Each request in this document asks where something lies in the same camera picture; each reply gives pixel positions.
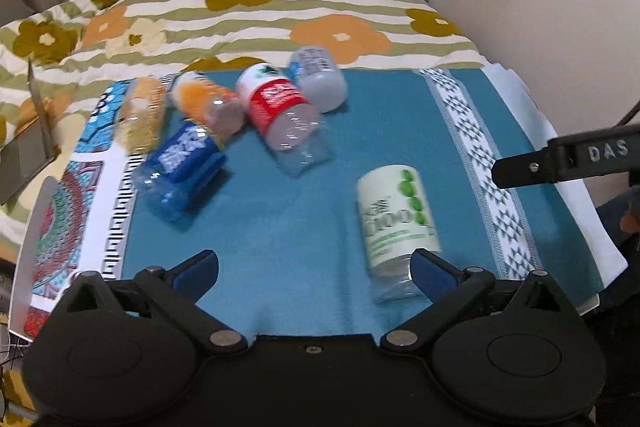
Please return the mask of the person's right hand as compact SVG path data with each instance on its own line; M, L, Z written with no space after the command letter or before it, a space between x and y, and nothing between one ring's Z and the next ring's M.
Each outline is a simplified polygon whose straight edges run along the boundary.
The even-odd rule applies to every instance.
M640 232L640 212L638 202L630 202L628 209L620 219L620 229L627 234Z

